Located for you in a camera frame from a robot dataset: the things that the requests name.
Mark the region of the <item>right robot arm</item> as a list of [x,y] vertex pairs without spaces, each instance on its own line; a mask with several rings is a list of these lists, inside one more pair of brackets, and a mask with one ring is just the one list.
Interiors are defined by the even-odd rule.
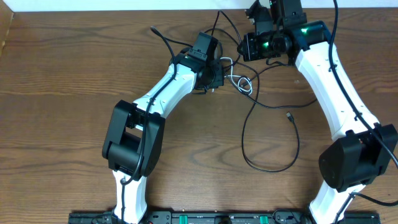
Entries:
[[332,145],[319,157],[323,183],[299,223],[372,223],[370,214],[346,209],[365,186],[396,162],[397,130],[382,125],[367,109],[348,78],[335,46],[336,29],[309,22],[300,1],[255,1],[245,11],[255,27],[238,45],[247,62],[276,63],[281,55],[311,86],[331,132]]

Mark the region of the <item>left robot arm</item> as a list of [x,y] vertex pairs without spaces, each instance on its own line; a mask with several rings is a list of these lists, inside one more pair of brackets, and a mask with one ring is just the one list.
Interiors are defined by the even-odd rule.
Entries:
[[195,43],[172,54],[168,69],[145,95],[119,101],[113,109],[103,144],[116,181],[113,223],[139,223],[147,210],[147,177],[159,160],[165,120],[184,96],[224,84],[219,41],[199,33]]

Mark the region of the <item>wooden board at edge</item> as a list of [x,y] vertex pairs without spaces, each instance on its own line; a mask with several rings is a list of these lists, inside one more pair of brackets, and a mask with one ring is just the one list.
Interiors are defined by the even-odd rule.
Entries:
[[9,34],[9,29],[12,24],[14,12],[7,6],[7,4],[1,0],[0,3],[0,54],[6,44],[6,39]]

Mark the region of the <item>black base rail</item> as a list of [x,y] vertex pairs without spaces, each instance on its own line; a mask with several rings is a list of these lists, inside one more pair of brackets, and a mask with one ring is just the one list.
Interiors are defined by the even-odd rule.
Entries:
[[[147,212],[142,224],[291,224],[312,223],[310,216],[298,211],[280,209],[269,213],[177,213]],[[119,223],[112,212],[70,213],[68,224]]]

